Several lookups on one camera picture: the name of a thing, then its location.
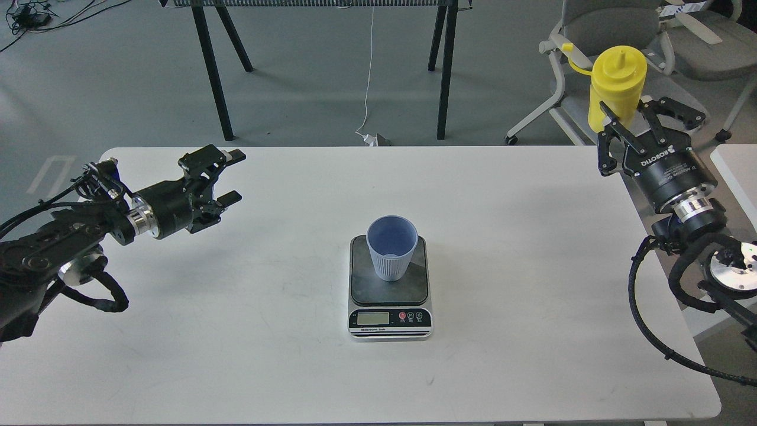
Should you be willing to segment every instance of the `chair seat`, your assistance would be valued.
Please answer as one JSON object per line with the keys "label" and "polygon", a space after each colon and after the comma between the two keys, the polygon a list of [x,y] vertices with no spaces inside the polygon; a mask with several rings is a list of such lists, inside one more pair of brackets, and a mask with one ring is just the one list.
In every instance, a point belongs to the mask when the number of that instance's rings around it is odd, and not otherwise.
{"label": "chair seat", "polygon": [[757,71],[757,34],[711,11],[693,14],[723,39],[710,45],[686,27],[668,30],[675,69],[695,80],[729,80]]}
{"label": "chair seat", "polygon": [[[580,130],[591,141],[597,143],[597,134],[589,127],[589,86],[591,78],[570,72],[565,74],[565,97],[561,102],[562,110],[578,125]],[[657,100],[662,97],[669,97],[690,106],[696,110],[705,113],[707,110],[704,105],[699,103],[689,92],[677,85],[670,77],[650,70],[646,75],[643,94],[652,96]],[[664,127],[685,131],[684,125],[672,117],[658,116],[660,123]],[[636,113],[631,128],[629,129],[634,135],[640,135],[649,129],[649,125],[644,120],[641,113]]]}

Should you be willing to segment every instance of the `black robotic arm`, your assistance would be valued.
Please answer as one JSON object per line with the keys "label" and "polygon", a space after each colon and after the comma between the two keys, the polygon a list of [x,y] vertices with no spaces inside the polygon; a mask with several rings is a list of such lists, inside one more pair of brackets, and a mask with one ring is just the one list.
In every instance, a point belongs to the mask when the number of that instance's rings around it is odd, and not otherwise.
{"label": "black robotic arm", "polygon": [[[241,196],[232,191],[213,199],[213,185],[226,167],[244,159],[238,149],[205,146],[179,159],[182,178],[132,193],[120,181],[117,161],[109,158],[88,164],[61,194],[0,225],[2,238],[38,213],[63,208],[35,233],[0,243],[0,343],[31,336],[39,314],[58,294],[106,312],[126,309],[126,294],[104,271],[100,242],[110,234],[125,246],[142,233],[162,239],[182,228],[196,233],[217,224]],[[73,191],[87,201],[57,202]],[[92,279],[114,299],[91,299],[74,289]]]}
{"label": "black robotic arm", "polygon": [[[600,102],[600,107],[607,116],[604,131],[598,134],[600,173],[608,176],[619,171],[618,160],[610,150],[610,143],[619,140],[624,146],[619,169],[636,182],[655,213],[667,215],[652,225],[653,235],[642,242],[632,258],[628,295],[634,320],[667,359],[706,374],[757,386],[756,379],[707,368],[667,347],[644,324],[636,305],[636,271],[644,256],[653,249],[676,255],[678,258],[668,276],[674,296],[700,311],[713,313],[723,309],[746,328],[742,335],[757,351],[757,315],[736,302],[757,296],[757,246],[729,235],[725,210],[716,200],[708,198],[718,182],[692,149],[690,136],[663,127],[657,118],[658,115],[675,117],[683,121],[687,129],[693,129],[702,123],[704,114],[669,98],[642,99],[637,110],[650,129],[634,136],[604,102]],[[684,272],[694,263],[699,264],[704,277],[698,286],[711,302],[691,296],[681,286]]]}

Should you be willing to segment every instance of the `ribbed cup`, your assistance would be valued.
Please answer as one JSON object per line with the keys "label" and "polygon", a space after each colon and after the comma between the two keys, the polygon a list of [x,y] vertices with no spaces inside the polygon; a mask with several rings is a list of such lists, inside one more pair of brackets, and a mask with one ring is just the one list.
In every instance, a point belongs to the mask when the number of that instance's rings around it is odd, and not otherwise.
{"label": "ribbed cup", "polygon": [[366,235],[373,268],[384,281],[402,278],[418,245],[418,231],[406,218],[384,216],[376,219]]}

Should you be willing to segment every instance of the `floor marking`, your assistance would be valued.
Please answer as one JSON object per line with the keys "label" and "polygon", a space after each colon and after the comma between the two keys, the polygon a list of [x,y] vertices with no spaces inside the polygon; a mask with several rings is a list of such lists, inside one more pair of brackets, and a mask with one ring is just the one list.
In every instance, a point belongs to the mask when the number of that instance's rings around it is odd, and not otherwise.
{"label": "floor marking", "polygon": [[57,161],[63,162],[63,167],[61,169],[61,172],[58,175],[57,180],[53,184],[52,188],[50,189],[50,193],[48,194],[48,198],[51,198],[52,196],[58,194],[61,191],[61,187],[66,181],[66,177],[68,173],[71,171],[71,167],[73,166],[73,162],[76,160],[76,157],[73,155],[53,155],[52,157],[48,157],[47,160],[45,160],[45,163],[42,165],[42,168],[39,169],[39,172],[37,173],[36,177],[32,181],[32,184],[29,186],[29,189],[26,190],[27,194],[34,194],[37,189],[39,188],[39,184],[42,182],[42,180],[45,178],[47,173],[50,171],[50,167],[53,163]]}

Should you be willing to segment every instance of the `gray office chair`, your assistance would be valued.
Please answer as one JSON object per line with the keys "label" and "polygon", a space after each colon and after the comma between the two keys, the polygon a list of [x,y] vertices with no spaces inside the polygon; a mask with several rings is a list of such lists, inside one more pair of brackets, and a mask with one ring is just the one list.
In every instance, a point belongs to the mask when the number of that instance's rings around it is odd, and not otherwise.
{"label": "gray office chair", "polygon": [[[723,129],[715,135],[717,141],[724,142],[730,139],[731,126],[757,86],[757,34],[736,22],[741,14],[741,0],[731,0],[734,12],[730,17],[706,10],[713,1],[708,0],[703,11],[694,12],[688,17],[676,15],[681,20],[663,21],[663,25],[675,51],[675,70],[684,76],[693,80],[716,81],[752,75],[731,109]],[[692,25],[692,18],[696,19],[695,23],[704,24],[704,33]]]}
{"label": "gray office chair", "polygon": [[[616,45],[630,45],[646,55],[650,66],[644,95],[654,99],[667,96],[706,114],[704,106],[668,77],[673,71],[674,55],[667,35],[660,32],[659,5],[659,0],[564,0],[561,21],[550,38],[539,44],[539,52],[549,55],[555,74],[554,93],[508,130],[505,143],[517,143],[516,134],[520,130],[549,112],[574,144],[596,145],[597,134],[589,127],[587,118],[590,77],[576,73],[565,62],[570,57],[580,68],[590,70],[593,64],[589,57]],[[663,47],[662,58],[647,49],[656,37]],[[567,42],[575,45],[572,52],[560,50]],[[661,117],[660,121],[663,126],[684,130],[672,118]],[[640,134],[647,129],[646,121],[637,114],[629,130]]]}

